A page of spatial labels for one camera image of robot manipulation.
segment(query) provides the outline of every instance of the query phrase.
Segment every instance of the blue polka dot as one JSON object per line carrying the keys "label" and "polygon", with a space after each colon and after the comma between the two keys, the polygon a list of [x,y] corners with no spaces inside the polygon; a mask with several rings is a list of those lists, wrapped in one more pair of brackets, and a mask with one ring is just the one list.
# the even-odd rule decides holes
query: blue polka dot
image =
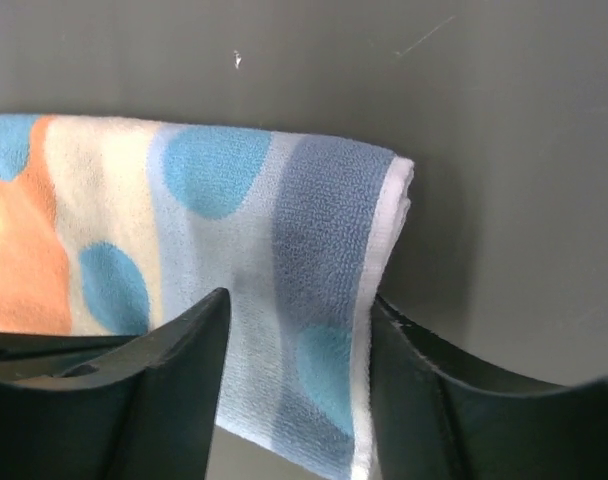
{"label": "blue polka dot", "polygon": [[135,263],[110,243],[96,243],[79,255],[84,301],[95,319],[116,335],[148,331],[146,284]]}
{"label": "blue polka dot", "polygon": [[306,395],[337,428],[353,435],[351,336],[336,327],[309,327],[298,335],[297,373]]}
{"label": "blue polka dot", "polygon": [[235,212],[259,173],[271,133],[229,127],[190,127],[164,152],[164,178],[186,208],[208,219]]}
{"label": "blue polka dot", "polygon": [[28,163],[31,128],[38,115],[0,115],[0,180],[10,182]]}

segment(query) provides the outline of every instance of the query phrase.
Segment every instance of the gray surface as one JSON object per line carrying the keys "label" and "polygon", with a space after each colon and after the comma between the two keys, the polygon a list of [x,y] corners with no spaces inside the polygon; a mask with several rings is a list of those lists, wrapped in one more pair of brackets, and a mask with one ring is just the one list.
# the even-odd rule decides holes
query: gray surface
{"label": "gray surface", "polygon": [[321,480],[317,475],[219,428],[206,480]]}
{"label": "gray surface", "polygon": [[608,0],[0,0],[8,110],[394,148],[389,298],[518,372],[608,373]]}

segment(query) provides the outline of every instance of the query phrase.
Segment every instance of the scratch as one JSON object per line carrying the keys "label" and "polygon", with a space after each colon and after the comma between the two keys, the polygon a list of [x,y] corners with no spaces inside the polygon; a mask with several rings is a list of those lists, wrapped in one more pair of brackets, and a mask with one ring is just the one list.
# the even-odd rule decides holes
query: scratch
{"label": "scratch", "polygon": [[603,310],[604,308],[600,306],[589,308],[583,315],[580,315],[577,319],[577,324],[583,325],[588,321],[595,320],[595,315],[601,314]]}
{"label": "scratch", "polygon": [[597,106],[597,107],[589,108],[587,110],[587,113],[594,113],[594,114],[608,113],[608,107],[607,106]]}
{"label": "scratch", "polygon": [[424,35],[422,38],[420,38],[417,42],[415,42],[413,45],[411,45],[410,47],[408,47],[403,52],[394,52],[395,55],[397,56],[397,58],[400,59],[404,55],[406,55],[407,53],[409,53],[411,50],[419,47],[422,43],[424,43],[426,40],[428,40],[429,37],[431,35],[433,35],[435,32],[437,32],[440,28],[442,28],[443,26],[451,23],[453,20],[455,20],[455,17],[456,17],[456,15],[451,15],[446,20],[442,21],[441,23],[438,23],[437,26],[435,28],[433,28],[433,30],[431,30],[430,32],[428,32],[426,35]]}

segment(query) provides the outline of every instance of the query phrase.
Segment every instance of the black plastic part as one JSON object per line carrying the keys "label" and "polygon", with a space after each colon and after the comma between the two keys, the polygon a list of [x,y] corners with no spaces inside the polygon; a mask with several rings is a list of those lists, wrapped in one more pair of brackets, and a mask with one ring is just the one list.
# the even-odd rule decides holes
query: black plastic part
{"label": "black plastic part", "polygon": [[204,478],[229,326],[220,289],[134,339],[0,334],[0,480]]}
{"label": "black plastic part", "polygon": [[508,372],[381,298],[372,319],[384,480],[608,480],[608,378],[561,387]]}

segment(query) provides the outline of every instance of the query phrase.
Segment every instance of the folded towel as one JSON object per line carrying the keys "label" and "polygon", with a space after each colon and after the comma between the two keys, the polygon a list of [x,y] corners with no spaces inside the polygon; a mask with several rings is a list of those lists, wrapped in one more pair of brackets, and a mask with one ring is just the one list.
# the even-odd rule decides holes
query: folded towel
{"label": "folded towel", "polygon": [[0,331],[142,334],[227,287],[218,425],[366,480],[369,308],[411,176],[335,137],[0,115]]}

